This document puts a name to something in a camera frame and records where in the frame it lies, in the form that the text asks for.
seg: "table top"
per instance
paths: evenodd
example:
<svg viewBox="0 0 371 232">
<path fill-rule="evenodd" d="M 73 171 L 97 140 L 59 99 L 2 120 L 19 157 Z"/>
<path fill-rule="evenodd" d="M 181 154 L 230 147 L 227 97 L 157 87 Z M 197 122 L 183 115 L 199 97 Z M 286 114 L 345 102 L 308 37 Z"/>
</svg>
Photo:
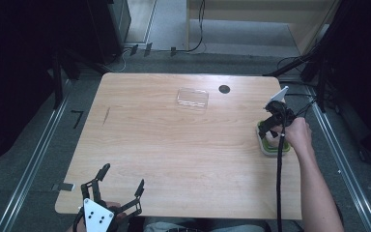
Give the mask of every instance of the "table top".
<svg viewBox="0 0 371 232">
<path fill-rule="evenodd" d="M 276 218 L 276 159 L 262 154 L 255 127 L 278 90 L 274 77 L 107 73 L 65 178 L 76 188 L 59 193 L 56 211 L 76 214 L 80 185 L 110 163 L 102 199 L 126 204 L 144 179 L 141 216 Z M 203 104 L 179 103 L 179 93 Z M 293 149 L 281 189 L 282 218 L 301 219 Z"/>
</svg>

